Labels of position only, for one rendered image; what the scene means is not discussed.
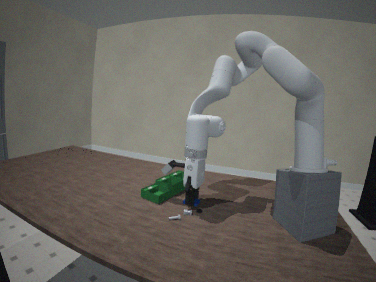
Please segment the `green rack of bins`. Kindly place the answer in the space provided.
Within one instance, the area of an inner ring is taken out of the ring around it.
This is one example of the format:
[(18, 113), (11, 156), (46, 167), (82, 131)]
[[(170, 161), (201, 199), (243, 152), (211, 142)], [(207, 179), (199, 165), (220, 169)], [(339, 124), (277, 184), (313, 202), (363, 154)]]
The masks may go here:
[(183, 185), (183, 178), (184, 172), (178, 170), (169, 175), (156, 179), (154, 184), (141, 189), (141, 197), (154, 203), (160, 204), (163, 201), (185, 190), (185, 187)]

